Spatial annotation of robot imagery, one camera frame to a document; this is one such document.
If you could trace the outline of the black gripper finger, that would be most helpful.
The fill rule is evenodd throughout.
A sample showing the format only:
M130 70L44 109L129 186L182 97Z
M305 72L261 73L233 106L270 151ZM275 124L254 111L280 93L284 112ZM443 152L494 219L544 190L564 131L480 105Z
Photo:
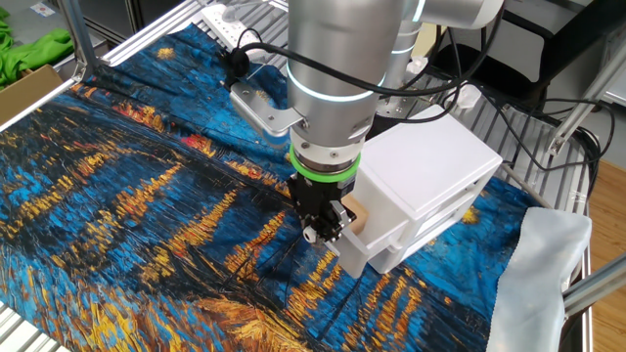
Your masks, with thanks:
M331 200L324 207L321 215L322 240L324 242L335 242L341 237L341 232L356 219L356 214L345 207L339 200Z

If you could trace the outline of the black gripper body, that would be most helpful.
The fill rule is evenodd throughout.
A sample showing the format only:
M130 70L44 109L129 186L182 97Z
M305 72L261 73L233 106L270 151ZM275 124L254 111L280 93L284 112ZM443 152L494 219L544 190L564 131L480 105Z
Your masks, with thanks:
M336 200L347 212L349 220L355 219L355 213L342 203L342 198L350 194L355 186L355 176L333 183L321 183L294 173L288 179L294 209L302 228L310 226L315 231L322 231L323 226L336 227L339 217L331 205Z

